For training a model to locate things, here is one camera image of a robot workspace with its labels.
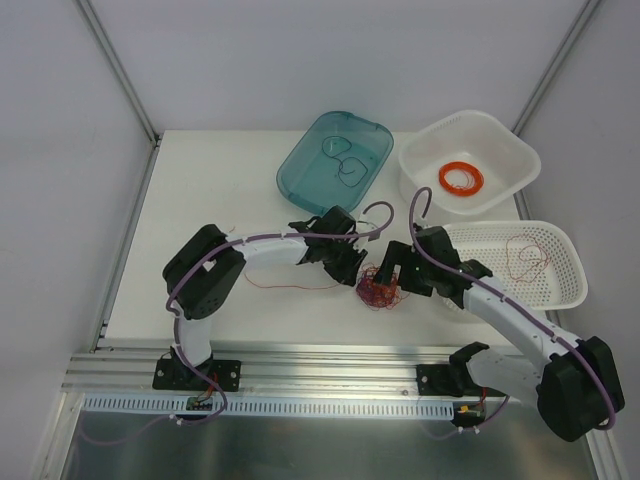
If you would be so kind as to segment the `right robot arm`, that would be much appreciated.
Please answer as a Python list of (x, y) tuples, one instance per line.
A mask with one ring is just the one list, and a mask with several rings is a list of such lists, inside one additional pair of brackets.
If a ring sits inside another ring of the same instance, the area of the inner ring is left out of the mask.
[(584, 340), (538, 316), (488, 267), (462, 260), (444, 228), (414, 227), (411, 234), (409, 244), (388, 244), (375, 283), (395, 282), (410, 294), (448, 299), (492, 326), (522, 356), (508, 358), (473, 342), (428, 376), (428, 388), (453, 397), (482, 387), (499, 391), (532, 404), (551, 431), (568, 442), (615, 425), (625, 399), (612, 351), (602, 339)]

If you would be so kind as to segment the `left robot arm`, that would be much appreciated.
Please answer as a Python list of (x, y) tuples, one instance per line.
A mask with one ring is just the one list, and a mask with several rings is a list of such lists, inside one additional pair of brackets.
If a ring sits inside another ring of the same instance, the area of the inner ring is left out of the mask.
[(340, 207), (274, 233), (236, 236), (214, 224), (203, 226), (162, 272), (174, 343), (168, 357), (156, 364), (153, 389), (237, 391), (241, 363), (215, 358), (209, 335), (214, 314), (240, 277), (272, 266), (321, 263), (337, 284), (352, 286), (371, 234), (370, 227)]

